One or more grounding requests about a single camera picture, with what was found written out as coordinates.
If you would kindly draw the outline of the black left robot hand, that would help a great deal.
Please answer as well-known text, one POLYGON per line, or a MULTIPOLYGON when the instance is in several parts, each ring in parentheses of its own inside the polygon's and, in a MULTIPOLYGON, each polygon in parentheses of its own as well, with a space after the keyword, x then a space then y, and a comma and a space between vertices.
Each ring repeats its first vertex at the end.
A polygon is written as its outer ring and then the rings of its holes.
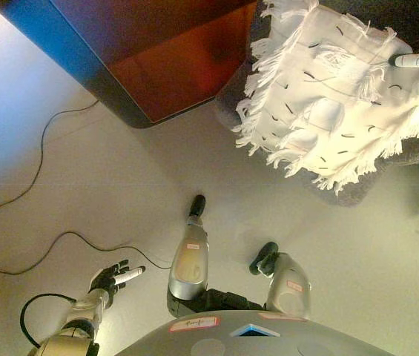
POLYGON ((108 293, 108 305, 113 302, 115 294, 126 287, 126 283, 139 277, 146 270, 144 266, 130 268, 129 260, 122 260, 102 269, 91 281, 90 291, 103 289, 108 293))

